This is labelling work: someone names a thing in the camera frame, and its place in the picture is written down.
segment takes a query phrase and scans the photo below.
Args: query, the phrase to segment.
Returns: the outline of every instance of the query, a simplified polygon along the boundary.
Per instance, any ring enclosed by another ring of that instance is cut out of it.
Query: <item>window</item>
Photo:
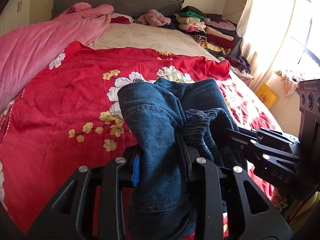
[[[304,80],[320,79],[319,10],[311,0],[296,0],[286,41],[286,71]]]

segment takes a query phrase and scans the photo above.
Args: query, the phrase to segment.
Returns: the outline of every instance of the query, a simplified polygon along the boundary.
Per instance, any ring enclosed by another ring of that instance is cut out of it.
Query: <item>screw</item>
[[[240,167],[240,166],[234,166],[233,167],[233,170],[236,172],[236,173],[241,173],[243,171],[243,169]]]
[[[79,167],[80,172],[86,172],[87,170],[88,170],[88,166],[86,166],[86,165],[82,165]]]
[[[124,162],[125,162],[125,158],[123,158],[123,157],[116,158],[116,163],[124,163]]]
[[[199,158],[197,158],[196,159],[196,161],[197,161],[197,163],[201,163],[201,164],[203,164],[203,163],[206,163],[207,161],[206,161],[206,159],[205,158],[203,158],[203,157],[199,157]]]

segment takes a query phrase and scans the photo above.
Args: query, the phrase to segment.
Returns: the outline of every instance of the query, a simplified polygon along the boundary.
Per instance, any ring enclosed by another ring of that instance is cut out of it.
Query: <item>white curtain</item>
[[[295,0],[247,0],[237,26],[241,55],[251,64],[255,92],[273,74],[275,61],[292,18]]]

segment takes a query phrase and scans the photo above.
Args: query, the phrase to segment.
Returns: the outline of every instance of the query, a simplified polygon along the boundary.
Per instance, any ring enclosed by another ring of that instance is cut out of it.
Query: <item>red bedspread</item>
[[[248,95],[241,95],[228,73],[228,61],[217,63],[152,49],[93,50],[73,42],[2,114],[2,204],[26,233],[75,169],[83,164],[102,166],[134,145],[116,93],[136,79],[195,82],[214,77],[239,125],[272,128],[267,116]],[[266,194],[272,193],[268,183],[258,179],[257,183]]]

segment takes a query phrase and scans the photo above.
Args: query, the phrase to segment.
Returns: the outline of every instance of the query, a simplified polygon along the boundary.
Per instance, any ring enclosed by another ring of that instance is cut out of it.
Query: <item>headboard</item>
[[[78,2],[87,2],[93,8],[109,4],[116,13],[139,17],[151,9],[164,16],[173,15],[181,10],[184,0],[53,0],[52,19]]]

